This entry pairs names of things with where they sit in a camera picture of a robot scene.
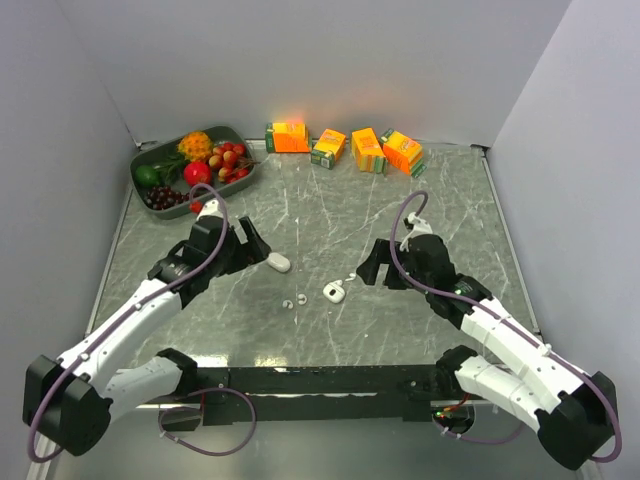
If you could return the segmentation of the white oval earbud case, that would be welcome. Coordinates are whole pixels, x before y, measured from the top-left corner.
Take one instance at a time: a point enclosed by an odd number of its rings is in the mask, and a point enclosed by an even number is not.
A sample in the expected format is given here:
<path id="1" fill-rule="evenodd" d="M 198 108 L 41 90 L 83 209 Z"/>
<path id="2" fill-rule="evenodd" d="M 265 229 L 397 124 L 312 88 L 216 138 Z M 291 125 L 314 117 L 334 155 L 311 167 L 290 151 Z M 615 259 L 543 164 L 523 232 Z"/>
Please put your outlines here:
<path id="1" fill-rule="evenodd" d="M 266 259 L 266 263 L 279 273 L 287 273 L 291 269 L 290 260 L 277 252 L 271 252 Z"/>

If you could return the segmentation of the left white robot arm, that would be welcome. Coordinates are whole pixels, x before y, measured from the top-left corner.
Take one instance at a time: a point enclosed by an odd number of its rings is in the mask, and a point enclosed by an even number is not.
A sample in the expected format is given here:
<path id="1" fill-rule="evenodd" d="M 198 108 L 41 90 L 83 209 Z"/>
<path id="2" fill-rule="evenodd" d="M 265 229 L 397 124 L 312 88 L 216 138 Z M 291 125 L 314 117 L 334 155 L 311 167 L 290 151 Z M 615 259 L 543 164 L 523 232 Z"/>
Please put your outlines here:
<path id="1" fill-rule="evenodd" d="M 93 448 L 123 414 L 150 400 L 192 398 L 198 387 L 195 360 L 173 349 L 160 351 L 141 367 L 123 370 L 125 360 L 163 322 L 184 310 L 210 282 L 265 261 L 271 247 L 250 218 L 239 220 L 239 240 L 221 214 L 201 215 L 187 239 L 149 270 L 134 294 L 91 335 L 50 359 L 27 368 L 23 422 L 29 427 L 28 455 L 36 463 L 35 438 L 80 456 Z"/>

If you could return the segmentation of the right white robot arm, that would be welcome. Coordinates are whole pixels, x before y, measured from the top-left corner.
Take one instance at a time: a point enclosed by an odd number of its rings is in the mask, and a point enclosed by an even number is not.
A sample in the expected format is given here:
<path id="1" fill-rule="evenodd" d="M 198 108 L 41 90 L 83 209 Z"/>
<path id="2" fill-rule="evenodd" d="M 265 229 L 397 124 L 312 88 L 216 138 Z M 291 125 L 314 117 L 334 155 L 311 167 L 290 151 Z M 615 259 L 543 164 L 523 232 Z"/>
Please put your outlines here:
<path id="1" fill-rule="evenodd" d="M 619 431 L 615 385 L 558 356 L 522 327 L 476 279 L 457 272 L 443 240 L 421 234 L 404 242 L 379 239 L 357 268 L 372 285 L 381 265 L 391 290 L 414 288 L 431 309 L 497 356 L 496 366 L 461 346 L 438 362 L 438 390 L 491 401 L 533 430 L 561 466 L 577 470 Z"/>

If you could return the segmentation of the white square charging case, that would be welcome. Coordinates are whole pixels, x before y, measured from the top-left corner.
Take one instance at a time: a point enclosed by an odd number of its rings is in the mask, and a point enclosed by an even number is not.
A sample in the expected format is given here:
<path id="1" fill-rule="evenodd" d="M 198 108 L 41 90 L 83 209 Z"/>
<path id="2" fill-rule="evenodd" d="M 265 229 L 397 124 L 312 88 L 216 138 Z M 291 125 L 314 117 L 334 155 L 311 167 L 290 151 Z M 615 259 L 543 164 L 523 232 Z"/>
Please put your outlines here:
<path id="1" fill-rule="evenodd" d="M 334 283 L 335 281 L 329 282 L 323 288 L 324 297 L 329 300 L 333 304 L 341 303 L 346 295 L 346 292 L 343 286 L 338 286 Z"/>

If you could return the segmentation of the red cherry bunch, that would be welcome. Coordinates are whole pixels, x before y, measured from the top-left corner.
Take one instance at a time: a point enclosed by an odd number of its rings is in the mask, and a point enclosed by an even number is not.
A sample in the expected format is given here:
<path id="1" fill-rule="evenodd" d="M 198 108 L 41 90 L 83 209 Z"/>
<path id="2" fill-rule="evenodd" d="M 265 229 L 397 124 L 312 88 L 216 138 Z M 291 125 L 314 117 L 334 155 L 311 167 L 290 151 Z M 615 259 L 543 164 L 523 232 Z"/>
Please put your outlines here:
<path id="1" fill-rule="evenodd" d="M 220 183 L 230 184 L 248 176 L 258 161 L 244 143 L 224 142 L 214 146 L 207 164 Z"/>

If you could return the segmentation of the red pomegranate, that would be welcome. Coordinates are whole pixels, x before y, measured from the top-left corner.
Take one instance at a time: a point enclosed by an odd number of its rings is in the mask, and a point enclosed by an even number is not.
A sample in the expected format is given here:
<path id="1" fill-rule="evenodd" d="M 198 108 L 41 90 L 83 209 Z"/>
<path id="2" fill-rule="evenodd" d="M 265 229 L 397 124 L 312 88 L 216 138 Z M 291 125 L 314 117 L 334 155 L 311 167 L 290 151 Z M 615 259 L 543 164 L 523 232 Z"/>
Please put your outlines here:
<path id="1" fill-rule="evenodd" d="M 194 187 L 197 184 L 210 184 L 211 168 L 204 162 L 190 162 L 183 170 L 183 179 L 189 187 Z"/>

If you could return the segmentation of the dark grape bunch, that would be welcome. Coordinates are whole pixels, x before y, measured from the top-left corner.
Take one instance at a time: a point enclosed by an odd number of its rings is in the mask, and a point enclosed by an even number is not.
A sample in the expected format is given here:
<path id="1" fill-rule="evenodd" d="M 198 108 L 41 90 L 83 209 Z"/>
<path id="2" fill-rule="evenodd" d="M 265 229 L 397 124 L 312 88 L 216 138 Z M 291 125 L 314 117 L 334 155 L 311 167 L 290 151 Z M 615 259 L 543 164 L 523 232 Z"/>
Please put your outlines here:
<path id="1" fill-rule="evenodd" d="M 188 200 L 188 195 L 168 186 L 151 187 L 143 196 L 143 203 L 154 211 L 162 211 L 181 205 Z"/>

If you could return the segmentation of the orange green box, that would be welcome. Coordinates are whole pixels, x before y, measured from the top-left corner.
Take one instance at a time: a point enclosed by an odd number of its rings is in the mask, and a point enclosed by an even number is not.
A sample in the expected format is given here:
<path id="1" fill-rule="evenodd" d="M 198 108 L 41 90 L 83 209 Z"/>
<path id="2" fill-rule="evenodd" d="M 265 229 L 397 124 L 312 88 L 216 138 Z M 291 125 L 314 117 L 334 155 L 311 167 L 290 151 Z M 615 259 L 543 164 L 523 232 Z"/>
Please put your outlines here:
<path id="1" fill-rule="evenodd" d="M 311 163 L 331 170 L 341 157 L 346 145 L 346 135 L 325 129 L 311 151 Z"/>
<path id="2" fill-rule="evenodd" d="M 268 123 L 265 145 L 268 153 L 310 153 L 312 149 L 309 130 L 301 122 Z"/>
<path id="3" fill-rule="evenodd" d="M 403 173 L 417 178 L 425 169 L 423 146 L 395 129 L 388 129 L 380 137 L 388 162 Z"/>
<path id="4" fill-rule="evenodd" d="M 386 174 L 387 158 L 371 127 L 352 131 L 350 146 L 352 156 L 361 172 Z"/>

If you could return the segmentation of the green leafy sprig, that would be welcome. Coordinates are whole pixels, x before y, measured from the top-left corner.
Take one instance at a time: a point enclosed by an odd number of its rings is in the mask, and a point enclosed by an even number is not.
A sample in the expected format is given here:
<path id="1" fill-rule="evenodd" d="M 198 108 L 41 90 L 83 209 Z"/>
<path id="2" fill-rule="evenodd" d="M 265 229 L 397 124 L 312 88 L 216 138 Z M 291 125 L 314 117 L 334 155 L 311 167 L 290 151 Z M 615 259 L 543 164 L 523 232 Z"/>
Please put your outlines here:
<path id="1" fill-rule="evenodd" d="M 156 162 L 152 168 L 159 177 L 162 185 L 169 186 L 176 182 L 181 176 L 184 168 L 189 163 L 181 153 L 168 155 L 164 160 Z"/>

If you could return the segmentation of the grey fruit tray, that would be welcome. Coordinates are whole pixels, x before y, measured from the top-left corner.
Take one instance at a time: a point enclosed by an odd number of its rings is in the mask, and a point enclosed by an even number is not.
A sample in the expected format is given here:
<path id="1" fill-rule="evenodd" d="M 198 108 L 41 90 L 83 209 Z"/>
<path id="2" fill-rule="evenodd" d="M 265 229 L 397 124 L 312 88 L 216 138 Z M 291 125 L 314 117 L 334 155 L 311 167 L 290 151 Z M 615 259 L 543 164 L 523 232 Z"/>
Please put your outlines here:
<path id="1" fill-rule="evenodd" d="M 231 126 L 217 125 L 217 126 L 213 126 L 211 128 L 205 129 L 203 132 L 205 132 L 212 140 L 214 140 L 215 141 L 214 143 L 216 145 L 218 143 L 224 143 L 225 141 L 229 141 L 231 143 L 244 143 L 248 147 L 251 157 L 256 160 L 254 152 L 251 149 L 251 147 L 247 144 L 247 142 L 244 140 L 242 135 L 240 135 Z M 178 153 L 177 145 L 180 140 L 181 139 L 176 138 L 162 144 L 157 144 L 157 145 L 154 144 L 153 148 L 150 148 L 146 151 L 141 151 L 138 155 L 136 155 L 130 164 L 131 184 L 133 185 L 133 192 L 136 198 L 138 198 L 138 200 L 141 202 L 143 211 L 148 212 L 150 215 L 155 216 L 160 220 L 172 220 L 180 216 L 190 214 L 192 212 L 190 211 L 187 202 L 167 210 L 162 210 L 162 211 L 154 211 L 148 208 L 143 203 L 143 196 L 149 189 L 140 188 L 135 183 L 134 172 L 135 172 L 135 169 L 140 165 L 152 166 L 154 163 L 164 160 L 168 155 Z M 242 179 L 239 179 L 231 184 L 220 183 L 217 180 L 217 177 L 214 174 L 212 174 L 213 176 L 212 176 L 210 185 L 218 192 L 218 194 L 222 198 L 227 198 L 231 195 L 234 195 L 248 188 L 250 185 L 254 184 L 255 181 L 258 179 L 258 172 L 256 169 L 257 167 L 254 166 L 253 170 L 248 176 Z M 178 190 L 181 193 L 187 194 L 187 195 L 191 190 L 191 187 L 189 187 L 185 182 L 185 180 L 183 179 L 183 172 L 182 172 L 182 176 L 176 182 L 169 185 L 168 187 L 174 190 Z M 199 188 L 196 190 L 195 193 L 199 195 L 194 194 L 194 201 L 206 202 L 214 198 L 213 194 L 206 188 Z"/>

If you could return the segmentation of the orange spiky fruit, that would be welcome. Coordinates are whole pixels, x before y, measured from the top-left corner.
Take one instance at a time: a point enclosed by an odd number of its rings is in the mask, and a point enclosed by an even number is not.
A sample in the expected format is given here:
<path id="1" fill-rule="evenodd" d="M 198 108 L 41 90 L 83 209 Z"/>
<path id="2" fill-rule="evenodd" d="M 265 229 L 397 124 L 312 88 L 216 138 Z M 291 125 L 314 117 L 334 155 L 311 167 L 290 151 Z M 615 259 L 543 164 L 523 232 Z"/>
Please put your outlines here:
<path id="1" fill-rule="evenodd" d="M 177 145 L 177 152 L 187 161 L 207 162 L 213 155 L 214 143 L 203 131 L 193 131 L 185 135 Z"/>

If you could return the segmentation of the green lime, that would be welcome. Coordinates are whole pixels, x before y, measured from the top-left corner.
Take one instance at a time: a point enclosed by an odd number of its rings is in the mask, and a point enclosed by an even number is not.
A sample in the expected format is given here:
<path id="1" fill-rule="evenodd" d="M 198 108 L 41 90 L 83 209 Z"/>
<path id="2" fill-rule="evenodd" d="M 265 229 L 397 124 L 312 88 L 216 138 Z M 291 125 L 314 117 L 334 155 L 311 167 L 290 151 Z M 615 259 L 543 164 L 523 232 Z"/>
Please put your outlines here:
<path id="1" fill-rule="evenodd" d="M 150 165 L 140 165 L 134 172 L 135 183 L 140 188 L 154 188 L 162 184 L 161 176 L 158 171 Z"/>

